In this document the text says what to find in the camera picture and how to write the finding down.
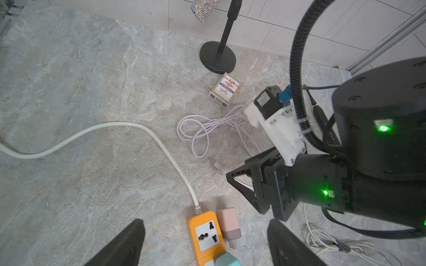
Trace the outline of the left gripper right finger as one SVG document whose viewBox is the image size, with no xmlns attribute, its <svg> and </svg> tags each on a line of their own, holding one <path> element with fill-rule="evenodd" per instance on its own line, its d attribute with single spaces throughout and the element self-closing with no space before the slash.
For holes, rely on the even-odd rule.
<svg viewBox="0 0 426 266">
<path fill-rule="evenodd" d="M 278 219 L 270 221 L 267 240 L 274 266 L 326 266 Z"/>
</svg>

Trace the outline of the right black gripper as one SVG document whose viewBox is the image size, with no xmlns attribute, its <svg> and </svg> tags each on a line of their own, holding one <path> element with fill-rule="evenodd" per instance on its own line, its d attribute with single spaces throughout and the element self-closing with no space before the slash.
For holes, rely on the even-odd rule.
<svg viewBox="0 0 426 266">
<path fill-rule="evenodd" d="M 236 178 L 246 175 L 253 188 Z M 270 148 L 226 174 L 228 183 L 264 215 L 287 221 L 297 205 L 309 203 L 338 213 L 353 210 L 351 170 L 345 160 L 331 155 L 299 155 L 286 166 L 277 148 Z"/>
</svg>

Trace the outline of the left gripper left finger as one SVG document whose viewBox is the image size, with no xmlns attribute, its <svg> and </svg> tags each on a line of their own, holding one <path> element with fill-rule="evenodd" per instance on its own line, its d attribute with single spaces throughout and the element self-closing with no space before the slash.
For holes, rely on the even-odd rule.
<svg viewBox="0 0 426 266">
<path fill-rule="evenodd" d="M 135 219 L 84 266 L 137 266 L 144 239 L 144 222 Z"/>
</svg>

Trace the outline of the pink charger adapter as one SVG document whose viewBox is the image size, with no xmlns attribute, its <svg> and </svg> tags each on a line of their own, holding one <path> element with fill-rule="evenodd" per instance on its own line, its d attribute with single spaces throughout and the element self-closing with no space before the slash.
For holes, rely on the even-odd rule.
<svg viewBox="0 0 426 266">
<path fill-rule="evenodd" d="M 241 228 L 235 207 L 220 209 L 216 212 L 223 239 L 229 242 L 231 250 L 236 250 L 235 241 L 241 238 Z"/>
</svg>

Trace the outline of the teal charger adapter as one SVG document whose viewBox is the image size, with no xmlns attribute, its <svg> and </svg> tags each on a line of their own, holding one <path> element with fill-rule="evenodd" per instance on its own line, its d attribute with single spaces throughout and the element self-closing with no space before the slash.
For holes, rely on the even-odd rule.
<svg viewBox="0 0 426 266">
<path fill-rule="evenodd" d="M 224 252 L 214 259 L 215 266 L 241 266 L 240 261 L 229 252 Z"/>
</svg>

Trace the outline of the orange power strip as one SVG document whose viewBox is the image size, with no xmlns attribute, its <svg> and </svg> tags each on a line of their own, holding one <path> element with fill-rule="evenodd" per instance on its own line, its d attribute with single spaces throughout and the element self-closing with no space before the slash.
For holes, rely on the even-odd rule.
<svg viewBox="0 0 426 266">
<path fill-rule="evenodd" d="M 214 266 L 215 259 L 226 252 L 216 213 L 208 211 L 187 220 L 187 229 L 197 266 Z"/>
</svg>

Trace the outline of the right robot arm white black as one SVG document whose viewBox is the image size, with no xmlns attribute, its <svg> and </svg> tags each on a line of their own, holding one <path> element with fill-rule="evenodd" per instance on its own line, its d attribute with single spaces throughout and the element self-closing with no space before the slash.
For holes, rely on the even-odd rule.
<svg viewBox="0 0 426 266">
<path fill-rule="evenodd" d="M 302 96 L 302 56 L 307 37 L 330 1 L 314 1 L 296 31 L 290 87 L 296 132 L 319 150 L 285 159 L 286 134 L 275 146 L 226 175 L 258 211 L 287 221 L 299 203 L 331 213 L 352 213 L 406 226 L 358 233 L 383 239 L 426 235 L 426 60 L 406 59 L 369 70 L 339 85 L 333 115 L 317 137 Z"/>
</svg>

